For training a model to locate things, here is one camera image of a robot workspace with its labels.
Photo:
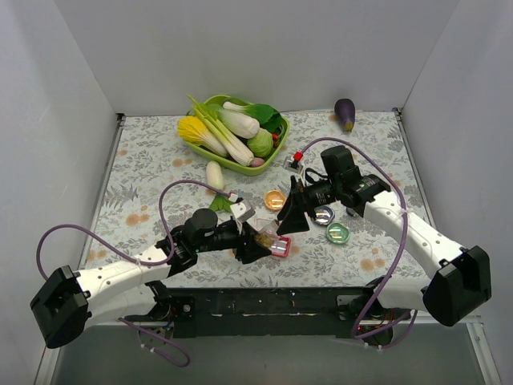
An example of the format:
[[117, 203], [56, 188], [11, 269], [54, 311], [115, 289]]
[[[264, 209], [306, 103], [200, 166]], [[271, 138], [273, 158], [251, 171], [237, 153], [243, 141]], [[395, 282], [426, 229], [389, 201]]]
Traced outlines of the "amber pill bottle gold cap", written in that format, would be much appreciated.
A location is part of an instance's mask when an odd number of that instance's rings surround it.
[[278, 240], [278, 236], [274, 233], [257, 233], [255, 235], [255, 240], [264, 247], [270, 249]]

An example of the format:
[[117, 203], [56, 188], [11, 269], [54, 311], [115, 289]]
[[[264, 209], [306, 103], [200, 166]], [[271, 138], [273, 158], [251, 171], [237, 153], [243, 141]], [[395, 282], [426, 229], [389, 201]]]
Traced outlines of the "red rectangular pill box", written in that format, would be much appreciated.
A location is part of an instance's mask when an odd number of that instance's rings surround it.
[[287, 258], [292, 245], [290, 237], [279, 236], [277, 234], [277, 228], [279, 226], [278, 220], [256, 220], [257, 233], [274, 233], [278, 236], [278, 240], [270, 248], [272, 255], [279, 258]]

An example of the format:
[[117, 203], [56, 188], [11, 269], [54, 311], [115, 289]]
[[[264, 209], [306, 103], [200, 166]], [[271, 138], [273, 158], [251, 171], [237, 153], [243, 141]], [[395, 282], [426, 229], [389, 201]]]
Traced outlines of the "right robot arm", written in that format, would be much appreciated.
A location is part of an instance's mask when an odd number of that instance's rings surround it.
[[315, 210], [335, 201], [373, 223], [409, 253], [430, 279], [425, 285], [387, 274], [370, 284], [361, 314], [384, 317], [391, 309], [420, 310], [444, 326], [453, 326], [491, 298], [490, 258], [480, 247], [465, 248], [442, 235], [415, 213], [380, 177], [364, 176], [344, 145], [321, 153], [325, 177], [303, 184], [293, 178], [277, 220], [280, 235], [309, 230]]

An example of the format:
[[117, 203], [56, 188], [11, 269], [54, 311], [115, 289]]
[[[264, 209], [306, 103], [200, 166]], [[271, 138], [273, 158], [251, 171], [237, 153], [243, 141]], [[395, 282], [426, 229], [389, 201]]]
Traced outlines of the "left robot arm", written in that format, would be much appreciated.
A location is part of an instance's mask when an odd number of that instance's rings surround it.
[[258, 232], [235, 218], [220, 223], [211, 209], [198, 209], [170, 236], [136, 257], [95, 269], [74, 271], [65, 265], [46, 279], [30, 308], [49, 349], [63, 347], [89, 327], [125, 315], [165, 319], [170, 301], [142, 285], [161, 282], [197, 263], [199, 253], [231, 249], [243, 264], [270, 255]]

